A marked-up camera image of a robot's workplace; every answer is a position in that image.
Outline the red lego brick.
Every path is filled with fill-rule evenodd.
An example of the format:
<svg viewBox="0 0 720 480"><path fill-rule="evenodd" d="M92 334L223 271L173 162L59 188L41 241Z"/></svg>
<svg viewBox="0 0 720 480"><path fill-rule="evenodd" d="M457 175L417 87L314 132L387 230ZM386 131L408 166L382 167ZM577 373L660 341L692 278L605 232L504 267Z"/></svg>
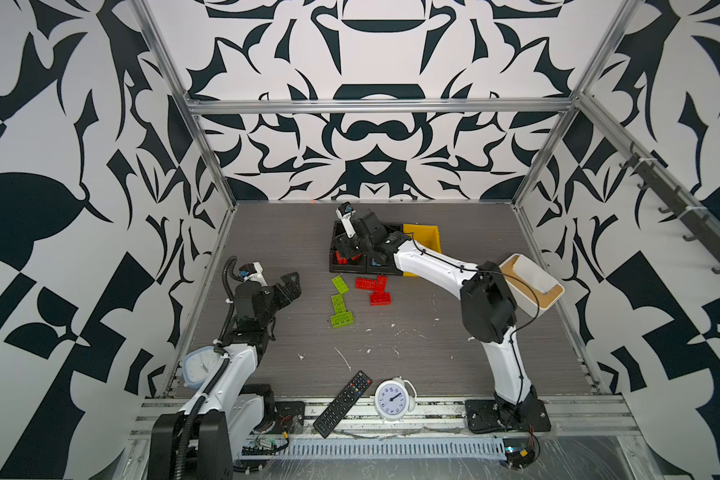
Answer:
<svg viewBox="0 0 720 480"><path fill-rule="evenodd" d="M357 277L355 279L355 287L359 290L375 292L378 290L378 283L374 278Z"/></svg>
<svg viewBox="0 0 720 480"><path fill-rule="evenodd" d="M374 287L375 293L385 293L386 292L387 279L388 279L388 277L385 275L377 276L377 279L375 282L375 287Z"/></svg>
<svg viewBox="0 0 720 480"><path fill-rule="evenodd" d="M373 292L370 295L371 306L386 306L391 304L391 295L388 292Z"/></svg>

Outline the green lego plate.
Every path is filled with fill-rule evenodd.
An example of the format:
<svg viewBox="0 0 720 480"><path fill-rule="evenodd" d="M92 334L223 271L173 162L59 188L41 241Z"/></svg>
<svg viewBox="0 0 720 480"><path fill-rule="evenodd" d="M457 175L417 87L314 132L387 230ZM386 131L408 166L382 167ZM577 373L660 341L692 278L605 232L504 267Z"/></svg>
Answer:
<svg viewBox="0 0 720 480"><path fill-rule="evenodd" d="M349 291L348 285L341 276L333 277L331 282L339 294L343 295Z"/></svg>

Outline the green lego brick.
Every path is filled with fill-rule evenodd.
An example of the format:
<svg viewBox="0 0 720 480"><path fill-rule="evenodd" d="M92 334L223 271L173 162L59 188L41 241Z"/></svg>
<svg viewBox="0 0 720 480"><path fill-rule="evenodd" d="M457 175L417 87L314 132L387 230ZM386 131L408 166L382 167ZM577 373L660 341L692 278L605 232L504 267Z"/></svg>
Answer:
<svg viewBox="0 0 720 480"><path fill-rule="evenodd" d="M352 312L340 312L330 317L331 325L334 329L342 328L354 323L354 315Z"/></svg>
<svg viewBox="0 0 720 480"><path fill-rule="evenodd" d="M331 302L335 315L342 314L347 311L342 294L332 295Z"/></svg>

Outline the red lego arch piece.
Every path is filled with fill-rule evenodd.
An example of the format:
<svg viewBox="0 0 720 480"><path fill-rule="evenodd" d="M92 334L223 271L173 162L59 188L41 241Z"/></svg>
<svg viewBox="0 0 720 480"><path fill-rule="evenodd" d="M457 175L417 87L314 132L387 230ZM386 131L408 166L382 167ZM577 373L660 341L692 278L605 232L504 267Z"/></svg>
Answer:
<svg viewBox="0 0 720 480"><path fill-rule="evenodd" d="M361 266L364 264L364 256L362 254L354 257L343 257L338 251L334 251L335 263L339 266Z"/></svg>

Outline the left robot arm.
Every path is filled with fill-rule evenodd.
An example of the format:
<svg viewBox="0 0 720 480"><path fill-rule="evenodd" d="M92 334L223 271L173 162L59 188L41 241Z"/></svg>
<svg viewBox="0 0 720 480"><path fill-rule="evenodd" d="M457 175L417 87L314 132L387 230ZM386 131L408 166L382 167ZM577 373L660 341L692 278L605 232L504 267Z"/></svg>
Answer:
<svg viewBox="0 0 720 480"><path fill-rule="evenodd" d="M244 453L260 454L247 446L250 434L275 425L272 388L252 384L267 346L274 339L278 311L302 293L298 273L291 272L269 285L258 263L239 274L223 273L229 310L211 346L185 356L185 383L193 396L174 413L154 423L146 476L149 479L230 479L249 473L253 465Z"/></svg>

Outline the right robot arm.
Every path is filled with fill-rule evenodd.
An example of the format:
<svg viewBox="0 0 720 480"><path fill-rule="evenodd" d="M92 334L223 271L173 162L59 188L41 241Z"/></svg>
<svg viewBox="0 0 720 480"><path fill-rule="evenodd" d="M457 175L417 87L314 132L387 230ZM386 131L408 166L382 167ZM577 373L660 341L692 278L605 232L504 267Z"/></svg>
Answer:
<svg viewBox="0 0 720 480"><path fill-rule="evenodd" d="M497 403L516 417L524 416L536 400L517 342L517 302L500 267L449 257L424 246L412 234L395 229L370 210L349 203L336 209L344 232L333 240L343 258L364 256L380 265L392 263L446 290L460 301L461 321L481 342L494 379Z"/></svg>

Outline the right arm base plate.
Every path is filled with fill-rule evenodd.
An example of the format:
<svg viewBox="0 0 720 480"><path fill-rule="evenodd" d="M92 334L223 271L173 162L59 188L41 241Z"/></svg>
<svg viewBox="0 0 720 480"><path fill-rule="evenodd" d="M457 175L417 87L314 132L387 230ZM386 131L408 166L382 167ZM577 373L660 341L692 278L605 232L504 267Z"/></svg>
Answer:
<svg viewBox="0 0 720 480"><path fill-rule="evenodd" d="M551 421L545 404L533 394L518 405L500 398L465 401L467 428L474 434L500 431L550 432Z"/></svg>

